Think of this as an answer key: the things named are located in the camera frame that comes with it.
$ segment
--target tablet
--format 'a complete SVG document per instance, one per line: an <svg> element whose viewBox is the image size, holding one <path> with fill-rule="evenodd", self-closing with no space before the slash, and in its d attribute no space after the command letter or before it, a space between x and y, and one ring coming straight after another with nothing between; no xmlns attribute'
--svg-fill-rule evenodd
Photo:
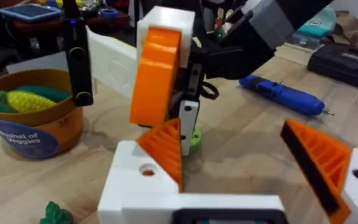
<svg viewBox="0 0 358 224"><path fill-rule="evenodd" d="M0 9L6 17L20 19L26 22L43 22L60 17L62 11L55 7L40 6L38 4L24 4Z"/></svg>

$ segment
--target blue screwdriver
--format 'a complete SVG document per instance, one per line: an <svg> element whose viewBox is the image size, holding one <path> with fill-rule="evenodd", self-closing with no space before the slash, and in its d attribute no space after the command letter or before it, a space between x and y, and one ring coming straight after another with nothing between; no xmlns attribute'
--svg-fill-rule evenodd
<svg viewBox="0 0 358 224"><path fill-rule="evenodd" d="M239 81L244 88L305 115L316 116L321 113L335 115L325 107L324 102L311 94L255 75L248 75Z"/></svg>

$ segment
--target blue label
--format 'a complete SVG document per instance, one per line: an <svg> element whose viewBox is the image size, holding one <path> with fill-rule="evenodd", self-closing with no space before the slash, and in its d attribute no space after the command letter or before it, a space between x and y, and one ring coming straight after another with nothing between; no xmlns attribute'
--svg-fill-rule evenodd
<svg viewBox="0 0 358 224"><path fill-rule="evenodd" d="M54 155L59 143L52 135L23 125L0 120L0 136L18 153L29 158Z"/></svg>

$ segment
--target orange 3d printed part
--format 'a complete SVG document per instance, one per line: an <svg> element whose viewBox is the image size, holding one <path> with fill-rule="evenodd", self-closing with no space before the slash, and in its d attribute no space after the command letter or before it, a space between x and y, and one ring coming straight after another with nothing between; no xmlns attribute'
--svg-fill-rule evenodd
<svg viewBox="0 0 358 224"><path fill-rule="evenodd" d="M313 188L332 224L350 214L341 197L351 148L296 121L286 120L281 136Z"/></svg>
<svg viewBox="0 0 358 224"><path fill-rule="evenodd" d="M151 27L147 34L132 95L129 121L162 125L179 64L180 32Z"/></svg>
<svg viewBox="0 0 358 224"><path fill-rule="evenodd" d="M180 121L171 119L148 130L136 142L178 184L182 190Z"/></svg>

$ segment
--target yellow toy corn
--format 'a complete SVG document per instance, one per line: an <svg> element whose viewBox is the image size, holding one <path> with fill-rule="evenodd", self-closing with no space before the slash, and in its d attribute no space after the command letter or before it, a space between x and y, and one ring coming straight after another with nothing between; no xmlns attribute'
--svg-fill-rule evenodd
<svg viewBox="0 0 358 224"><path fill-rule="evenodd" d="M0 91L0 102L7 103L20 113L44 110L56 105L50 99L26 91Z"/></svg>

